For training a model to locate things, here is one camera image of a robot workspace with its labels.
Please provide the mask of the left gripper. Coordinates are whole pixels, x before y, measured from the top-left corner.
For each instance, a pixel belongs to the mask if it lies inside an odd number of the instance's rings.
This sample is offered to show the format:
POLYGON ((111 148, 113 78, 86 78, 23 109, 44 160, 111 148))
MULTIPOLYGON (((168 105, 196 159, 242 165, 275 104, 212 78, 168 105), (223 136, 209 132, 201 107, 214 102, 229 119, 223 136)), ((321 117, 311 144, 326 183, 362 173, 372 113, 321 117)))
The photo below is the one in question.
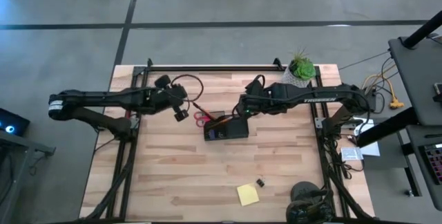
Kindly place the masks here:
POLYGON ((167 109, 173 109, 174 118, 180 122, 189 116, 186 109, 180 107, 187 98, 187 92, 180 84, 173 84, 168 75, 162 75, 154 82, 155 88, 148 93, 147 115, 155 115, 167 109))

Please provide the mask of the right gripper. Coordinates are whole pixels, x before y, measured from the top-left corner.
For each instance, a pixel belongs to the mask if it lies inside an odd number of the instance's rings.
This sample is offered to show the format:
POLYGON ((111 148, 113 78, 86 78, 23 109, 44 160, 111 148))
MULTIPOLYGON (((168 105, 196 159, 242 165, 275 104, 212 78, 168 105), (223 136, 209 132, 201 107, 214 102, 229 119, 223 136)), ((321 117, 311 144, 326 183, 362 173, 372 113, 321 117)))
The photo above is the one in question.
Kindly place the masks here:
POLYGON ((260 113, 275 115, 275 103, 271 101, 272 90, 276 83, 265 87, 265 76, 257 75, 245 86, 236 105, 238 115, 251 117, 260 113))

